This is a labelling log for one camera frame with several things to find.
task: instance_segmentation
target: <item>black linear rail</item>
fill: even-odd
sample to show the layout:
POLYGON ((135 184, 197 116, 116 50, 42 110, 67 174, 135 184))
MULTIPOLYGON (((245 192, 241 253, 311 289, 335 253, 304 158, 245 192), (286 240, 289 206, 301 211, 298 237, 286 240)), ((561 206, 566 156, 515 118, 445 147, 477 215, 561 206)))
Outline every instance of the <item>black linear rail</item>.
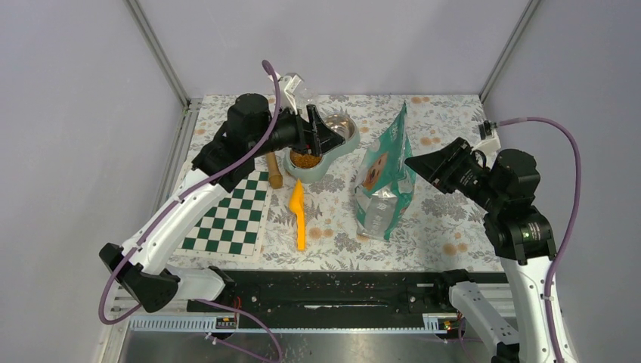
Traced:
MULTIPOLYGON (((240 298, 242 310, 272 328, 422 328, 423 313, 455 312, 434 301, 434 287, 417 286, 433 284, 441 276, 438 272, 224 273, 233 283, 228 283, 218 301, 231 305, 240 298)), ((479 284, 507 283, 503 273, 470 273, 470 277, 479 284)), ((187 310, 218 311, 194 301, 187 304, 187 310)), ((239 327, 258 326, 241 319, 239 327)))

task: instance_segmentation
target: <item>gray wall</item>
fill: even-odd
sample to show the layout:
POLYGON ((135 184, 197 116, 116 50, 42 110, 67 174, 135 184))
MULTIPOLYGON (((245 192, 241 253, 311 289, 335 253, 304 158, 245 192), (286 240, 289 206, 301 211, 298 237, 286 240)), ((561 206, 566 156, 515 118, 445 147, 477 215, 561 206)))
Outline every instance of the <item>gray wall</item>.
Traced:
POLYGON ((321 93, 478 93, 527 0, 140 3, 202 97, 269 92, 263 58, 321 93))
MULTIPOLYGON (((581 148, 581 209, 558 273, 581 362, 639 361, 640 18, 637 0, 543 2, 486 104, 495 120, 558 120, 581 148)), ((540 124, 501 136, 537 158, 536 204, 560 243, 574 181, 568 142, 540 124)))
POLYGON ((0 5, 0 361, 92 360, 181 108, 122 2, 0 5))

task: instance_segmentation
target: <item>green and white chessboard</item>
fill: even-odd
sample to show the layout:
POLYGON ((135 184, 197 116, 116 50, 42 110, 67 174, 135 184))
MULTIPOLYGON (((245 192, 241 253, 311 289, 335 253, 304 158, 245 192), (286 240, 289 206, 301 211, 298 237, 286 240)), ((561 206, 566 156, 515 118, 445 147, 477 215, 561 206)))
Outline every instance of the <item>green and white chessboard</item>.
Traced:
POLYGON ((267 172, 252 172, 231 196, 211 208, 187 234, 175 254, 227 261, 260 257, 271 189, 267 172))

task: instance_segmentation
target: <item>green pet food bag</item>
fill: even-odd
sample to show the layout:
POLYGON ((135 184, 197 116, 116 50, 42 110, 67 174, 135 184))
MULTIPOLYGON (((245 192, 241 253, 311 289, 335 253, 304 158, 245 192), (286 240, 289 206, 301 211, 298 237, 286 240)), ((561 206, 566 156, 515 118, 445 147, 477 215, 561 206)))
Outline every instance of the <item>green pet food bag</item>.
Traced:
POLYGON ((410 205, 416 173, 405 166, 412 147, 405 132, 407 106, 367 149, 354 193, 358 233, 377 240, 389 235, 410 205))

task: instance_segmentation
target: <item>wooden handle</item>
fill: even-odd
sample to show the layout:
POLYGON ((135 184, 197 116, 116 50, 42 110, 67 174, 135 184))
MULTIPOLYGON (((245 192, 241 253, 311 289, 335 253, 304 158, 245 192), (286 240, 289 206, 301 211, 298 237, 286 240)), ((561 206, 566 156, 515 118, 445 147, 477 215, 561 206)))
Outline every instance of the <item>wooden handle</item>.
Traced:
POLYGON ((276 161, 276 154, 267 153, 265 155, 267 160, 267 170, 269 171, 269 185, 273 189, 280 189, 283 187, 283 175, 280 174, 278 169, 278 162, 276 161))

